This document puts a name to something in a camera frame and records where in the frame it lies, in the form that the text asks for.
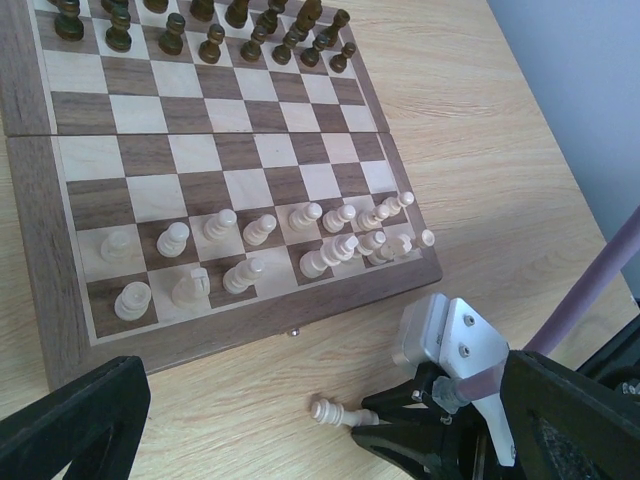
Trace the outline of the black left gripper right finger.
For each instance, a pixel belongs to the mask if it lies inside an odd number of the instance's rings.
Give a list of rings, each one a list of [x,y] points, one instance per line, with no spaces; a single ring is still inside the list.
[[[501,400],[526,479],[637,479],[639,402],[617,386],[637,366],[595,381],[533,352],[512,351]]]

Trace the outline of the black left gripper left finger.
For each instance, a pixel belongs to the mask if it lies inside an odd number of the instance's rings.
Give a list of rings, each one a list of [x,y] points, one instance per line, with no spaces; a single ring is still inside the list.
[[[119,356],[1,420],[1,477],[127,479],[150,407],[138,356]]]

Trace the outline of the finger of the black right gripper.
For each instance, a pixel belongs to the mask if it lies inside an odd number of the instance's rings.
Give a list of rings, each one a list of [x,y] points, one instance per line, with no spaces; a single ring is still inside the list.
[[[358,446],[400,468],[413,479],[458,478],[456,459],[444,446],[443,426],[359,426],[351,429],[351,437]]]
[[[425,410],[433,413],[431,401],[424,399],[431,393],[434,379],[433,375],[418,376],[396,387],[363,398],[361,406],[379,415],[396,414],[404,410]]]

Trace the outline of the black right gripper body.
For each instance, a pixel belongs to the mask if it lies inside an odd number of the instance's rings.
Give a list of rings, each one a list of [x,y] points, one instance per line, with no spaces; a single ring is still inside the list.
[[[416,372],[425,411],[419,422],[428,427],[419,461],[421,479],[523,479],[519,463],[502,466],[490,438],[484,418],[472,405],[450,414],[432,398],[435,380],[444,371],[432,362],[421,364]]]

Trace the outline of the white queen piece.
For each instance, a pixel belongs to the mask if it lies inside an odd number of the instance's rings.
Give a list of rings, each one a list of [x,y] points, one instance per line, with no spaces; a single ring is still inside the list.
[[[377,413],[368,409],[347,410],[342,404],[319,399],[311,404],[311,417],[319,424],[333,426],[376,426],[380,424]]]

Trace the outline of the white chess piece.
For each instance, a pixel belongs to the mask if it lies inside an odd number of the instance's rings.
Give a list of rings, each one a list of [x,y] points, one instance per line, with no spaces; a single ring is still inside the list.
[[[150,301],[150,287],[143,282],[131,282],[117,296],[114,312],[120,320],[135,321],[146,313]]]
[[[354,234],[333,237],[320,249],[305,253],[300,259],[300,270],[307,278],[317,278],[328,267],[350,260],[358,244],[359,240]]]
[[[386,242],[386,235],[383,231],[374,230],[369,231],[366,234],[359,235],[357,237],[358,245],[356,246],[356,251],[354,255],[357,257],[360,256],[369,256],[375,250],[381,248]]]
[[[179,308],[190,308],[207,298],[211,291],[210,279],[205,268],[191,269],[175,285],[171,293],[172,302]]]
[[[379,228],[381,222],[389,216],[389,207],[385,204],[380,204],[372,209],[361,211],[357,216],[356,223],[362,231],[371,231]]]
[[[123,264],[133,258],[133,242],[129,233],[123,230],[111,232],[100,248],[102,259],[110,264]]]
[[[223,287],[231,294],[240,294],[254,285],[264,274],[265,264],[259,258],[247,258],[223,276]]]

